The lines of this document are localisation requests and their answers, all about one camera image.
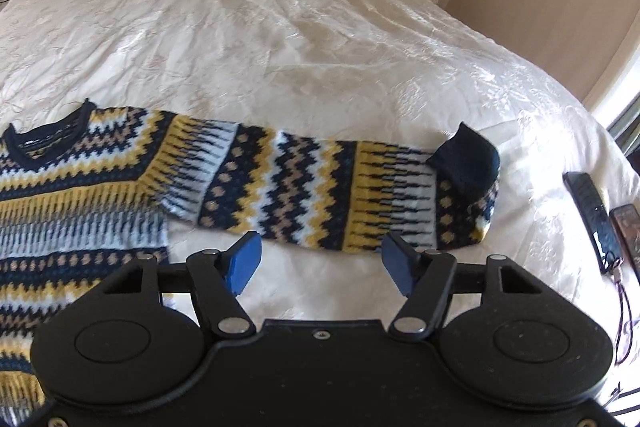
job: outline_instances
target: bed sheet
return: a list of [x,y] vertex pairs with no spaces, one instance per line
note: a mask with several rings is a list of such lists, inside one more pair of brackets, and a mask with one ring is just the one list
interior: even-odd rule
[[[498,148],[502,168],[488,236],[457,258],[507,255],[616,333],[618,295],[561,175],[590,172],[609,208],[640,207],[640,178],[560,84],[428,0],[13,0],[0,13],[0,57],[1,128],[57,120],[85,97],[426,149],[465,121]],[[181,223],[170,234],[172,261],[236,240]],[[628,266],[624,282],[637,310]],[[240,301],[258,324],[388,324],[403,298],[377,255],[265,242]],[[450,315],[478,301],[456,298]],[[639,353],[636,343],[604,393]]]

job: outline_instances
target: fair isle sweater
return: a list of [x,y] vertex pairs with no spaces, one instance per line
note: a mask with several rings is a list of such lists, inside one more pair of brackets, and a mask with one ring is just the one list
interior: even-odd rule
[[133,257],[168,260],[167,220],[347,252],[394,230],[417,249],[482,240],[497,194],[494,147],[461,125],[433,155],[319,140],[162,110],[100,109],[0,141],[0,415],[44,396],[38,325]]

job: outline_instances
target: black remote control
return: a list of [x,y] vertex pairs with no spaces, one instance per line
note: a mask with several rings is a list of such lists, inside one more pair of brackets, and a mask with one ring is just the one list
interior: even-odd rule
[[600,272],[611,273],[622,262],[622,250],[591,176],[586,172],[565,172],[562,179],[571,192],[587,228],[598,258]]

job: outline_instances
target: metal pivot bolt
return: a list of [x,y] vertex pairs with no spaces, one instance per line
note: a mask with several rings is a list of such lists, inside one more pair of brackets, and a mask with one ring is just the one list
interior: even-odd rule
[[331,333],[324,330],[314,331],[314,338],[318,341],[327,341],[331,338]]
[[407,335],[416,335],[422,333],[427,329],[427,324],[424,320],[418,317],[400,317],[394,322],[394,328],[400,333]]
[[218,328],[229,335],[241,335],[249,331],[249,321],[242,317],[227,317],[218,323]]

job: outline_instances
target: sweater sleeve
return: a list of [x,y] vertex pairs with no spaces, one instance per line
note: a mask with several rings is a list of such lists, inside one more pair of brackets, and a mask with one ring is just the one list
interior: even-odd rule
[[173,115],[141,180],[175,217],[302,247],[376,251],[389,231],[419,250],[477,243],[493,211],[497,169],[477,204],[477,191],[465,198],[456,173],[442,161],[436,170],[432,156]]

